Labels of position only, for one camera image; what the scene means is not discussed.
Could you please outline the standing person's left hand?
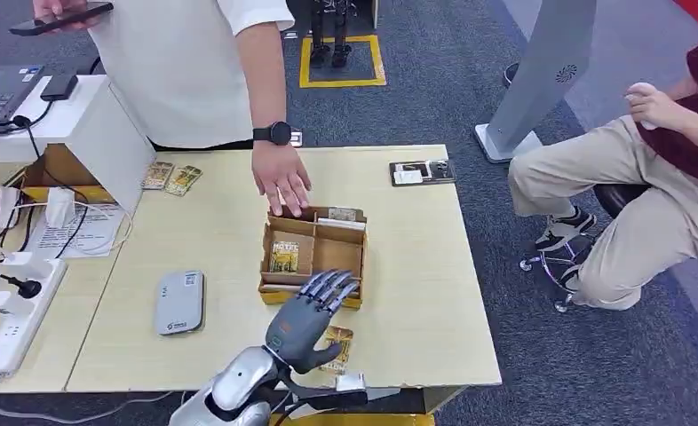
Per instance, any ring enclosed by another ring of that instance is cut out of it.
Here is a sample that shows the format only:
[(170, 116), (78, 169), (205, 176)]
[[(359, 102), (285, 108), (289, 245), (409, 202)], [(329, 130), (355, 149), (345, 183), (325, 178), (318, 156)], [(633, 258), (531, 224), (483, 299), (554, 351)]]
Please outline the standing person's left hand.
[(254, 141), (251, 168), (258, 191), (266, 197), (274, 215), (282, 216), (287, 209), (300, 217), (309, 206), (312, 183), (293, 146)]

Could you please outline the standing person's right hand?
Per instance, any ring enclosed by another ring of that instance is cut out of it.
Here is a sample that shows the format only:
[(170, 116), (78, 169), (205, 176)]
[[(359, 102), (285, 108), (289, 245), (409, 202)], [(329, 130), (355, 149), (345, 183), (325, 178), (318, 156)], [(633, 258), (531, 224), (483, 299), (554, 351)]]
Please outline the standing person's right hand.
[[(54, 14), (61, 15), (66, 9), (83, 9), (87, 5), (86, 0), (33, 0), (32, 1), (34, 17), (41, 18), (43, 16)], [(66, 29), (87, 29), (99, 23), (101, 17), (93, 17), (87, 20), (77, 21), (66, 25)]]

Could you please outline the seated person's hand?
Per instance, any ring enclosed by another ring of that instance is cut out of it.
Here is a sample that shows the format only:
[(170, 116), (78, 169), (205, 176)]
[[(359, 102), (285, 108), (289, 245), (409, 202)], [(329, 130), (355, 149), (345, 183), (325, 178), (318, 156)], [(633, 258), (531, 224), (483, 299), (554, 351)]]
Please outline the seated person's hand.
[(682, 130), (686, 126), (685, 109), (651, 84), (633, 84), (625, 98), (635, 122), (668, 130)]

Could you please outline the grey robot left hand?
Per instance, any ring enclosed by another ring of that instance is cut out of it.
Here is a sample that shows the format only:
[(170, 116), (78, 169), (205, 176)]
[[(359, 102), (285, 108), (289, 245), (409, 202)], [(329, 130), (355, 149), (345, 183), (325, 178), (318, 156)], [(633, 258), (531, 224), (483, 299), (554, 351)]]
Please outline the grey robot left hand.
[(301, 375), (329, 363), (341, 353), (341, 344), (320, 350), (315, 345), (342, 302), (358, 287), (349, 270), (312, 275), (274, 316), (266, 330), (266, 347)]

